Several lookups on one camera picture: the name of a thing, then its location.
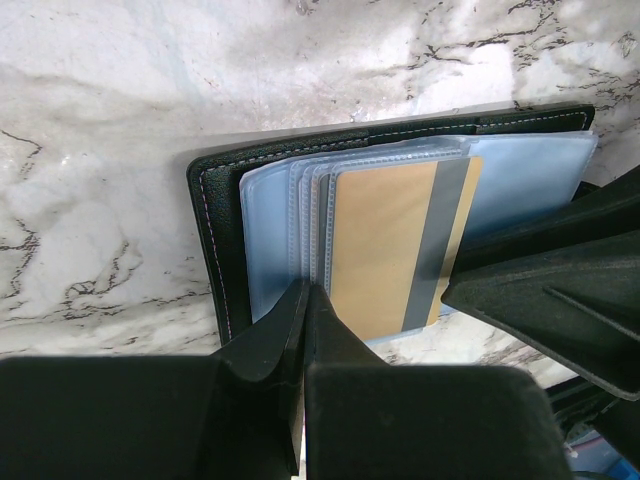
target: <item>marble surface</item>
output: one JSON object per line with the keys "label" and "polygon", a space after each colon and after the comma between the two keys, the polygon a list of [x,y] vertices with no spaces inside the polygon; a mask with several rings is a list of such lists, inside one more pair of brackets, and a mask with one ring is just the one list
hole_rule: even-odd
{"label": "marble surface", "polygon": [[[633,0],[5,2],[0,356],[218,348],[185,171],[250,132],[579,100],[607,183],[640,159],[638,41]],[[374,349],[573,375],[462,314]]]}

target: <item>card holder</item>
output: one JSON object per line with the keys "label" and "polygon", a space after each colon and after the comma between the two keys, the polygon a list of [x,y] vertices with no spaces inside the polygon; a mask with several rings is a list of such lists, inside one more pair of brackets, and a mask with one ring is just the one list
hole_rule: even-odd
{"label": "card holder", "polygon": [[588,130],[591,105],[555,104],[460,116],[411,119],[338,128],[194,160],[187,180],[211,282],[220,340],[226,344],[252,325],[239,182],[267,163],[313,153],[362,148],[431,135],[553,133]]}

